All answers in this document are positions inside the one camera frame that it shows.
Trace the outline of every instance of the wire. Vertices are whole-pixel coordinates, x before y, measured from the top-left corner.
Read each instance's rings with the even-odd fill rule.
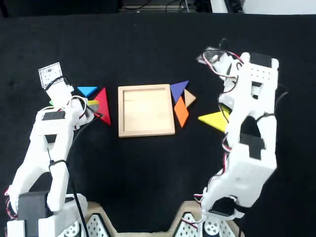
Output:
[[[8,216],[10,217],[11,220],[16,220],[18,215],[17,214],[14,214],[14,215],[11,214],[10,206],[9,206],[10,203],[11,203],[11,201],[10,201],[10,198],[8,197],[6,199],[6,201],[5,201],[5,211],[8,214]]]
[[[84,127],[82,127],[80,129],[80,131],[76,134],[75,138],[73,139],[73,143],[71,144],[70,148],[69,148],[69,151],[68,151],[68,155],[67,155],[67,161],[69,162],[70,160],[70,157],[71,157],[71,152],[73,150],[73,147],[74,147],[74,144],[75,142],[78,140],[79,138],[79,135],[87,128],[89,127],[90,124],[92,124],[93,122],[97,121],[100,117],[97,117],[97,118],[94,118],[91,122],[87,123]],[[49,155],[49,158],[50,160],[52,161],[51,157],[50,157],[50,154],[49,154],[49,149],[47,149],[48,151],[48,155]],[[73,189],[73,192],[74,192],[74,197],[75,197],[75,201],[76,201],[76,205],[77,205],[77,208],[78,208],[78,211],[79,211],[79,214],[80,214],[80,217],[81,217],[81,221],[82,221],[82,224],[83,224],[83,227],[84,227],[84,230],[85,230],[85,234],[87,237],[89,237],[89,233],[88,233],[88,229],[87,229],[87,225],[85,223],[85,220],[84,220],[84,216],[83,216],[83,213],[82,213],[82,209],[81,209],[81,206],[80,206],[80,203],[79,203],[79,200],[78,200],[78,196],[77,196],[77,192],[76,192],[76,188],[75,188],[75,184],[71,178],[71,173],[70,173],[70,169],[68,167],[68,163],[65,161],[65,160],[59,160],[59,161],[56,161],[56,162],[51,162],[50,165],[49,165],[49,168],[59,162],[64,162],[66,167],[67,167],[67,170],[68,170],[68,173],[69,173],[69,179],[70,179],[70,184],[71,184],[71,187]]]
[[[88,106],[87,105],[87,109],[89,109],[91,112],[93,112],[93,113],[95,113],[95,114],[97,114],[97,115],[99,115],[99,116],[103,116],[103,114],[102,113],[100,113],[100,112],[98,112],[98,111],[95,111],[93,108],[91,108],[90,106]]]
[[[224,75],[224,74],[220,74],[217,71],[215,71],[215,69],[213,68],[212,64],[208,61],[208,59],[205,56],[205,52],[203,52],[202,57],[205,61],[205,63],[210,67],[210,69],[218,76],[220,77],[225,77],[225,78],[236,78],[235,76],[230,76],[230,75]]]
[[[147,6],[151,1],[152,1],[152,0],[147,0],[147,2],[145,2],[145,3],[144,3],[142,6],[140,6],[140,7],[129,8],[129,7],[126,7],[126,6],[125,6],[124,8],[127,9],[127,10],[138,10],[138,9],[141,9],[141,8]]]
[[[243,60],[235,53],[233,52],[230,52],[230,51],[227,51],[227,50],[224,50],[224,49],[218,49],[218,48],[209,48],[209,49],[206,49],[204,51],[205,52],[210,52],[210,51],[217,51],[217,52],[221,52],[221,53],[227,53],[227,54],[230,54],[231,56],[235,57],[236,59],[238,59],[242,64],[244,64]]]
[[[232,149],[231,149],[229,146],[226,146],[226,145],[225,145],[225,141],[226,141],[226,139],[227,139],[227,136],[228,136],[228,133],[226,133],[226,135],[225,135],[225,137],[224,137],[224,139],[223,139],[223,141],[222,141],[222,147],[223,147],[223,149],[224,149],[226,152],[230,153],[230,152],[232,151]]]
[[[194,225],[195,223],[193,223],[193,222],[187,221],[187,220],[185,220],[185,219],[183,219],[183,218],[182,218],[181,220],[182,220],[183,222],[189,224],[190,226],[193,226],[193,227],[196,228],[196,229],[198,228],[197,226]]]
[[[275,111],[277,110],[277,105],[279,104],[279,102],[281,101],[281,99],[288,94],[288,90],[287,88],[282,85],[281,83],[278,84],[279,86],[283,87],[285,89],[285,92],[283,92],[277,99],[276,99],[276,102],[275,102]]]
[[[220,174],[215,174],[213,175],[209,180],[208,180],[208,183],[207,183],[207,186],[206,186],[206,191],[208,190],[208,185],[211,183],[211,181],[213,180],[214,177],[219,177],[221,175],[223,175],[226,171],[226,164],[227,164],[227,157],[228,157],[228,154],[227,153],[224,153],[224,156],[223,156],[223,169],[222,169],[222,172]]]
[[[202,197],[203,197],[203,194],[194,194],[193,195],[194,200],[200,205],[201,205],[201,199],[198,200],[197,198],[202,198]]]
[[[173,0],[173,1],[168,2],[168,3],[166,4],[165,12],[167,12],[168,6],[169,6],[170,4],[173,4],[174,2],[177,2],[177,1],[179,1],[179,0]]]
[[[222,109],[222,107],[221,107],[221,105],[220,105],[219,99],[220,99],[220,97],[221,97],[223,94],[232,92],[232,91],[235,89],[236,85],[237,85],[237,81],[238,81],[238,77],[236,78],[236,81],[233,81],[233,83],[235,83],[235,84],[234,84],[234,86],[233,86],[230,90],[224,91],[224,92],[220,93],[220,94],[218,95],[218,97],[217,97],[217,105],[218,105],[218,108],[219,108],[219,110],[222,112],[222,115],[224,116],[224,118],[225,118],[225,120],[227,121],[227,123],[229,123],[229,120],[228,120],[228,118],[226,117],[226,115],[225,115],[225,113],[224,113],[224,111],[223,111],[223,109]]]
[[[181,11],[181,7],[182,7],[183,1],[184,1],[184,0],[181,0],[181,1],[179,2],[179,9],[178,9],[179,12]]]
[[[285,89],[285,92],[283,92],[283,93],[276,99],[274,112],[273,112],[273,113],[266,113],[266,112],[264,112],[263,115],[259,116],[259,117],[256,119],[256,123],[259,122],[259,120],[262,119],[262,118],[266,118],[266,117],[269,117],[269,116],[275,116],[275,115],[276,115],[277,105],[279,104],[279,102],[281,101],[281,99],[282,99],[285,95],[288,94],[288,90],[287,90],[287,88],[286,88],[284,85],[282,85],[282,84],[280,84],[280,83],[278,83],[278,85],[281,86],[281,87],[283,87],[283,88]]]
[[[188,6],[188,0],[185,0],[185,2],[186,2],[187,11],[188,11],[188,13],[190,13],[189,6]]]
[[[68,84],[71,85],[71,83],[67,80],[67,78],[65,78],[64,76],[60,76],[55,78],[54,80],[52,80],[44,89],[44,91],[47,91],[56,81],[60,80],[61,78],[64,79],[64,81]]]
[[[48,109],[55,109],[55,106],[47,106],[45,108],[42,108],[40,111],[48,110]]]
[[[85,114],[85,111],[86,111],[86,109],[87,109],[87,102],[85,101],[85,99],[84,99],[83,97],[81,97],[81,96],[79,96],[79,95],[73,95],[73,96],[71,97],[71,99],[68,101],[67,104],[69,104],[69,102],[70,102],[71,100],[73,100],[74,98],[81,99],[81,100],[84,102],[83,113],[79,116],[79,119],[80,119],[80,118],[82,118],[82,117],[84,116],[84,114]]]

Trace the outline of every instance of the wooden tray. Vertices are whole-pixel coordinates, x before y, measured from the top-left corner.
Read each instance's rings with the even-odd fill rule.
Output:
[[[118,88],[118,136],[175,133],[169,84]]]

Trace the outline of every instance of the white robotic arm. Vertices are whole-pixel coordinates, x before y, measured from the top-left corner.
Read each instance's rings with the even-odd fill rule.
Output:
[[[232,220],[241,218],[254,204],[277,167],[274,112],[278,61],[259,54],[243,53],[234,60],[229,53],[218,53],[217,49],[214,53],[207,61],[203,57],[198,60],[211,64],[210,68],[217,74],[233,76],[220,76],[225,88],[219,97],[219,103],[232,112],[223,141],[227,152],[225,167],[210,179],[200,201],[205,217]],[[240,132],[247,116],[256,120],[261,137]],[[218,210],[217,202],[225,199],[224,205],[229,208]]]
[[[42,81],[42,85],[45,89],[49,83],[45,85]],[[62,77],[61,80],[49,85],[46,92],[54,105],[57,104],[58,106],[50,106],[37,113],[24,162],[18,168],[13,183],[6,191],[13,211],[19,213],[19,206],[22,205],[19,203],[21,202],[19,197],[27,193],[43,173],[51,173],[52,183],[46,196],[46,203],[43,203],[43,206],[47,206],[48,211],[53,215],[38,220],[36,233],[39,237],[56,237],[80,218],[76,203],[73,200],[74,196],[66,196],[69,180],[67,166],[64,162],[58,161],[67,160],[73,142],[74,130],[92,121],[94,115],[86,109],[87,99],[72,96],[73,90],[71,85],[66,85]],[[72,200],[65,203],[66,197]],[[82,195],[78,195],[78,199],[82,211],[85,213],[87,210],[86,199]],[[23,219],[18,218],[16,221],[8,222],[8,237],[27,236],[26,233],[23,235],[23,231],[18,227],[23,221]]]

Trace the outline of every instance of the small wooden square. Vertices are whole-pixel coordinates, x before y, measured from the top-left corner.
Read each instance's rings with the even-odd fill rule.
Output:
[[[118,88],[118,136],[175,133],[169,84]]]

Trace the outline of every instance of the black cloth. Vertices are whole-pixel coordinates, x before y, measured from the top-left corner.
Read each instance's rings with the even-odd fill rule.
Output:
[[[166,231],[180,204],[201,193],[221,168],[223,133],[198,116],[218,111],[223,82],[196,57],[225,37],[230,51],[277,58],[279,82],[289,90],[276,112],[278,168],[247,213],[244,232],[313,236],[315,24],[316,16],[228,14],[1,20],[0,190],[11,184],[36,113],[48,105],[37,70],[59,61],[74,85],[107,88],[112,119],[111,126],[91,125],[74,148],[69,166],[78,191],[100,203],[119,232]],[[118,137],[118,86],[184,80],[197,100],[183,129],[175,118],[173,136]],[[42,179],[33,190],[48,188]],[[4,227],[4,205],[0,217]]]

